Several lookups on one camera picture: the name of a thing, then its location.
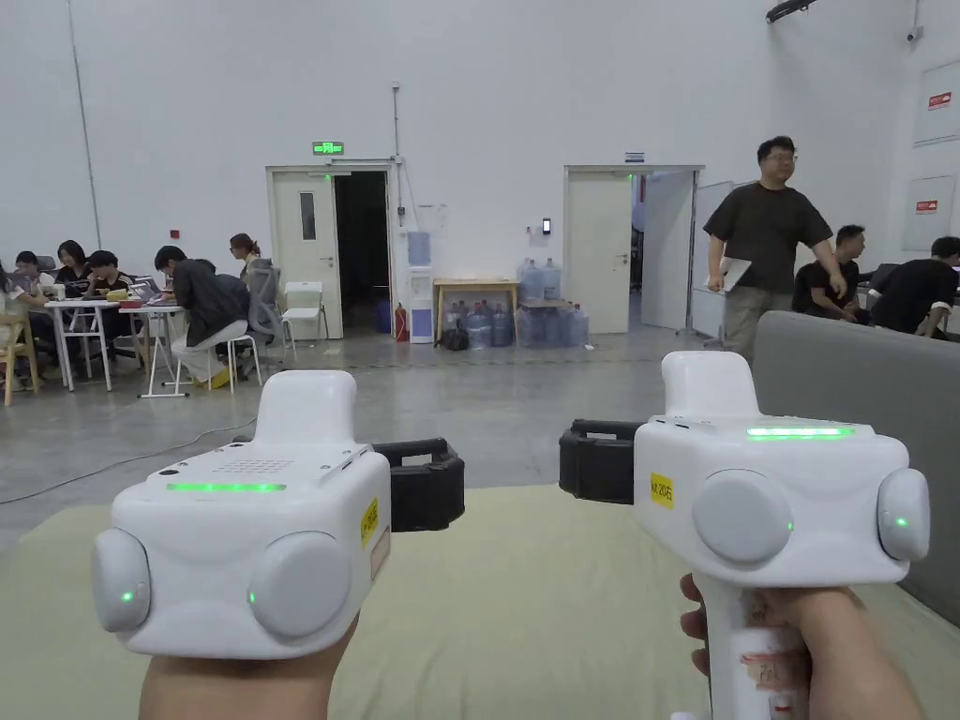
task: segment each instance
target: concrete floor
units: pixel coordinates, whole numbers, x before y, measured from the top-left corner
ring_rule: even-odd
[[[351,372],[359,387],[358,440],[442,436],[467,463],[471,487],[549,484],[558,479],[557,440],[572,420],[644,420],[661,412],[663,355],[702,346],[650,327],[593,342],[593,351],[451,353],[358,338],[302,347],[296,366],[288,355],[290,362],[271,372]],[[0,550],[63,508],[109,503],[156,468],[253,433],[255,380],[234,396],[203,389],[190,398],[141,400],[143,374],[121,363],[112,393],[102,380],[73,394],[48,382],[39,396],[18,394],[11,408],[0,406]],[[123,464],[108,468],[116,463]]]

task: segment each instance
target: fire extinguisher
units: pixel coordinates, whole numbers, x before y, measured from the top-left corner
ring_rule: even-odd
[[[394,325],[396,326],[396,341],[398,343],[410,342],[410,328],[407,327],[407,309],[401,303],[396,304],[394,311]]]

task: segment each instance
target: hand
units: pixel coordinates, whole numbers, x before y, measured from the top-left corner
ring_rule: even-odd
[[[684,633],[707,639],[707,611],[691,575],[680,581],[687,600],[700,603],[680,619]],[[849,589],[765,590],[774,612],[798,629],[813,661],[811,718],[843,720],[922,720],[910,684],[887,659],[870,627],[867,612]],[[692,654],[694,666],[709,676],[706,649]]]
[[[140,693],[140,720],[325,720],[333,675],[358,620],[331,647],[304,658],[153,658]]]
[[[838,298],[847,295],[847,281],[839,273],[830,276],[830,287],[833,288],[833,292],[837,294]]]

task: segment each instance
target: gray sofa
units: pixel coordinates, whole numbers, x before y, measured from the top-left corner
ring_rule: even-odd
[[[754,378],[765,414],[863,422],[906,445],[929,484],[932,539],[902,586],[960,627],[960,344],[768,313]]]

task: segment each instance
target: black jacket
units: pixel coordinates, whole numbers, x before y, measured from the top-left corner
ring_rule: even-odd
[[[186,332],[189,348],[220,332],[231,323],[246,320],[240,303],[227,291],[216,275],[196,260],[181,260],[174,268],[174,295],[177,303],[190,311]]]

